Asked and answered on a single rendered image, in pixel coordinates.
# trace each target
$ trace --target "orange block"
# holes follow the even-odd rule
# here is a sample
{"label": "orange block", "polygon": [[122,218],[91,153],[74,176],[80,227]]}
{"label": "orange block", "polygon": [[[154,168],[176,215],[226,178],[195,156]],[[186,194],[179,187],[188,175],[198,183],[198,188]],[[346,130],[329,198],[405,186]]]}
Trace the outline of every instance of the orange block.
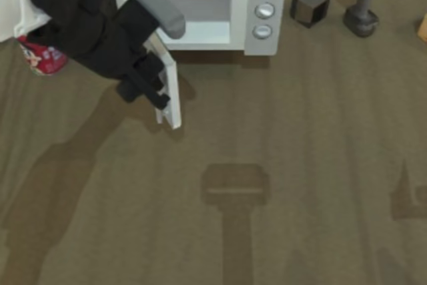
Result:
{"label": "orange block", "polygon": [[427,43],[427,15],[424,16],[420,30],[418,30],[418,36]]}

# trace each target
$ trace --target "microwave knob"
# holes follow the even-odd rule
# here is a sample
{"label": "microwave knob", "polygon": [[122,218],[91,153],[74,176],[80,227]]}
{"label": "microwave knob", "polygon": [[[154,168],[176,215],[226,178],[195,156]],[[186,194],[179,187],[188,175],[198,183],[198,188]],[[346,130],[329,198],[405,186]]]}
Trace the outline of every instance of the microwave knob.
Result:
{"label": "microwave knob", "polygon": [[258,39],[267,39],[273,34],[273,29],[268,25],[257,26],[254,29],[254,36]]}
{"label": "microwave knob", "polygon": [[271,3],[263,3],[256,7],[255,14],[258,18],[269,19],[274,16],[276,8]]}

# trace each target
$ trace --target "white robot part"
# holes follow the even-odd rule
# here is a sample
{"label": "white robot part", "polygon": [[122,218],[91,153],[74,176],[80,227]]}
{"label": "white robot part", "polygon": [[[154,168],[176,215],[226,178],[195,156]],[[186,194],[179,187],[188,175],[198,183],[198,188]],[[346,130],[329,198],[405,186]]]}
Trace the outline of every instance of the white robot part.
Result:
{"label": "white robot part", "polygon": [[50,20],[31,0],[0,0],[0,13],[0,42],[26,35]]}

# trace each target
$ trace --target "red can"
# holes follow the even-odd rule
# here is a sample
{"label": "red can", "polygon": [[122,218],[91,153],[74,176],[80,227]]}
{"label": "red can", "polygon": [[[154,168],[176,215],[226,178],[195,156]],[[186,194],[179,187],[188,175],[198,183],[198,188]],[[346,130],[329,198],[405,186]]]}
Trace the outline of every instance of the red can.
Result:
{"label": "red can", "polygon": [[68,62],[67,56],[53,47],[36,45],[26,36],[18,38],[31,70],[39,76],[50,76],[59,72]]}

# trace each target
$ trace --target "microwave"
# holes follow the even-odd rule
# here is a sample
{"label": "microwave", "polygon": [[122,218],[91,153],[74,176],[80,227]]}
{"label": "microwave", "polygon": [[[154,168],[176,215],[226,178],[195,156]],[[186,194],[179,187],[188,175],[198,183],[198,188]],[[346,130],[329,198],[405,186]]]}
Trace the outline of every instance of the microwave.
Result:
{"label": "microwave", "polygon": [[[121,6],[126,0],[116,0]],[[275,55],[284,0],[169,0],[185,17],[179,39],[157,31],[169,50]]]}

